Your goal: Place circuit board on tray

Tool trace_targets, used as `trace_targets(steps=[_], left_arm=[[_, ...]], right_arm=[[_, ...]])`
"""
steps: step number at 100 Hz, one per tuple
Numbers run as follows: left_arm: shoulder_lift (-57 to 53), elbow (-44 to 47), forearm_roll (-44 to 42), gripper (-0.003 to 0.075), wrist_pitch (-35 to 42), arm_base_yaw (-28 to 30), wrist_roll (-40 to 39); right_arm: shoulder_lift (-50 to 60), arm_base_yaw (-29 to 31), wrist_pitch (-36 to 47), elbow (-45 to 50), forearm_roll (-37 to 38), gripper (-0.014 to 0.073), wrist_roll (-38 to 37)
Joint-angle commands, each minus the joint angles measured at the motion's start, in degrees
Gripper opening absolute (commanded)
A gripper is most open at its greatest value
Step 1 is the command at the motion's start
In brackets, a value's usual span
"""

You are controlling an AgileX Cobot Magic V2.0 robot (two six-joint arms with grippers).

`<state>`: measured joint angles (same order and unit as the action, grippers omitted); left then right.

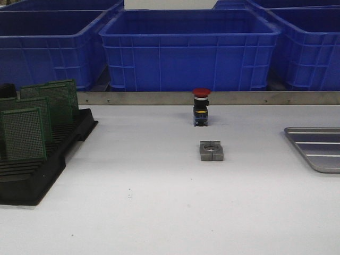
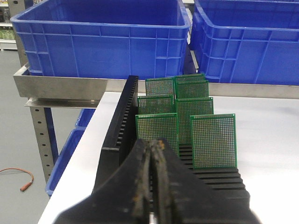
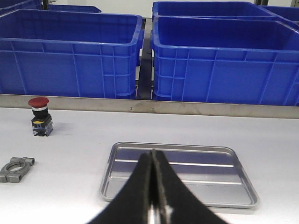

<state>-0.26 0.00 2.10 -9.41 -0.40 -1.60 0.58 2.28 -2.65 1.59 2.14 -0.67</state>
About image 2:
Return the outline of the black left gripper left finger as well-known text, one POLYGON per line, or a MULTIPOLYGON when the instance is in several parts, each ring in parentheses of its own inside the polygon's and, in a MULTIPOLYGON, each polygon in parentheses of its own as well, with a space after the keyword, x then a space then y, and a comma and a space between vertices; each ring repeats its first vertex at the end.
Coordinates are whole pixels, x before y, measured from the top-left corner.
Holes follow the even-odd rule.
POLYGON ((56 224, 147 224, 150 220, 149 143, 137 140, 118 170, 56 224))

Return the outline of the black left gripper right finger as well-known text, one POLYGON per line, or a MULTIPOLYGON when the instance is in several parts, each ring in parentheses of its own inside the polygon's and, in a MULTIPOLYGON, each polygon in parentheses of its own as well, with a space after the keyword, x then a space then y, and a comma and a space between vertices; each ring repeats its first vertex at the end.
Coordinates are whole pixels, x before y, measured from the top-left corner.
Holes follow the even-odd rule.
POLYGON ((166 139, 152 140, 151 158, 160 224, 260 223, 250 209, 226 199, 198 179, 177 157, 166 139))

